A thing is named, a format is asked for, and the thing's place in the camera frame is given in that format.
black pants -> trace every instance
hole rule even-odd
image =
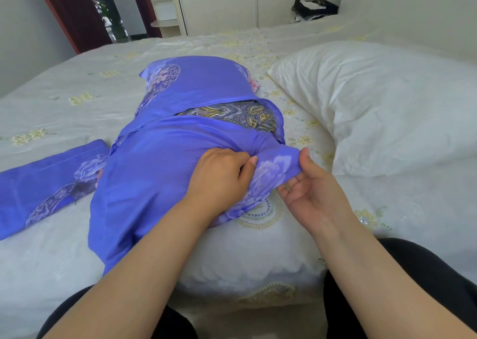
[[[465,279],[424,247],[400,239],[379,240],[402,268],[428,294],[477,332],[477,286]],[[37,339],[72,307],[90,288],[67,299],[48,318]],[[328,339],[364,339],[366,335],[358,319],[328,272],[324,283],[324,304],[328,319]],[[197,339],[190,322],[166,306],[152,339]]]

fingernail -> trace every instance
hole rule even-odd
[[[250,158],[250,163],[252,163],[254,167],[257,166],[258,161],[259,161],[259,157],[257,156],[253,156],[252,158]]]

person's right hand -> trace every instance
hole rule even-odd
[[[291,214],[314,238],[323,223],[356,219],[339,183],[313,162],[308,148],[300,153],[300,166],[302,172],[279,186],[278,193]]]

pillowcase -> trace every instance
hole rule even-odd
[[[336,142],[333,174],[373,177],[477,153],[477,66],[329,42],[269,70]]]

dark red door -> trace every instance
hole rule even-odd
[[[77,53],[111,44],[93,0],[45,0]]]

